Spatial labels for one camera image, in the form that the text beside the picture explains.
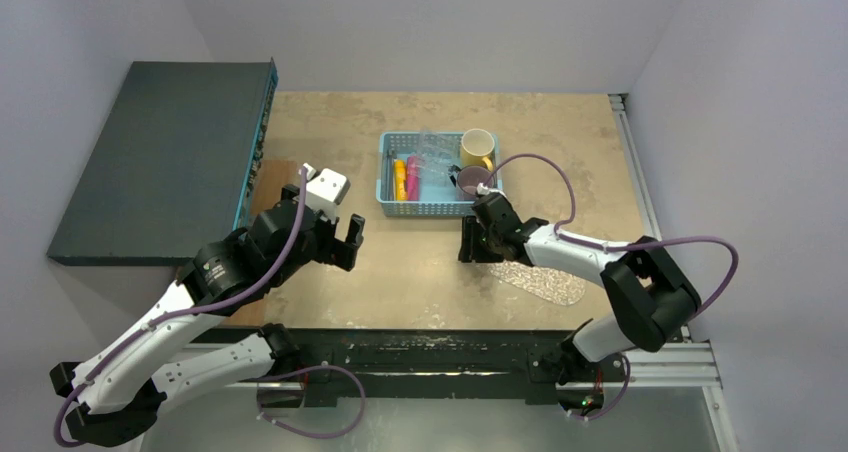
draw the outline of mug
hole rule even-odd
[[[477,184],[486,182],[490,175],[492,175],[490,171],[479,165],[463,167],[456,174],[456,179],[451,177],[456,185],[456,200],[477,200]],[[486,185],[492,186],[494,181],[492,178]]]
[[[463,167],[479,165],[494,169],[490,156],[495,151],[495,138],[483,129],[471,129],[462,134],[459,146],[459,162]]]

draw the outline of black base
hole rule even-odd
[[[344,367],[369,397],[423,399],[521,399],[556,404],[561,353],[569,331],[288,329],[304,366],[323,361]],[[255,333],[251,327],[211,329],[195,343],[229,344]],[[593,383],[601,367],[606,382],[623,380],[613,358],[572,373],[569,382]],[[334,406],[358,397],[356,386],[337,373],[309,374],[306,406]]]

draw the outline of pink marker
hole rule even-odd
[[[406,159],[406,195],[407,200],[418,201],[421,196],[421,189],[418,187],[418,157],[410,155]]]

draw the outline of yellow marker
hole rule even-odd
[[[406,164],[395,160],[395,200],[406,201]]]

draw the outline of blue object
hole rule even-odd
[[[459,156],[459,146],[462,140],[463,132],[439,132],[440,138],[449,138],[456,144],[456,153]],[[383,207],[383,213],[386,217],[463,217],[472,214],[471,204],[473,201],[456,200],[456,188],[450,181],[446,180],[445,184],[434,184],[431,181],[422,180],[420,182],[421,196],[417,202],[388,200],[388,193],[392,184],[383,190],[383,178],[386,177],[389,167],[391,176],[394,177],[394,169],[391,169],[392,164],[387,163],[386,151],[394,150],[397,153],[397,158],[403,160],[414,155],[418,149],[418,141],[420,134],[418,132],[383,132],[380,136],[380,147],[377,149],[377,157],[379,158],[379,166],[377,169],[377,201]],[[495,138],[495,165],[501,161],[500,145],[498,137]],[[495,176],[497,188],[503,190],[503,181],[500,176]]]
[[[250,160],[247,161],[247,170],[244,172],[244,182],[241,186],[241,195],[239,196],[239,203],[236,208],[236,218],[233,220],[233,230],[250,225],[250,204],[253,202],[250,171],[253,164],[261,166],[259,162],[261,154],[257,153],[257,149],[261,150],[262,143],[265,140],[265,131],[268,130],[268,122],[271,120],[271,104],[274,102],[274,94],[277,92],[278,80],[277,66],[274,64],[274,59],[271,59],[271,73],[268,75],[268,81],[265,84],[265,95],[262,97],[261,102],[263,104],[262,115],[259,116],[259,120],[256,122],[256,130],[253,132],[253,146],[250,148]]]

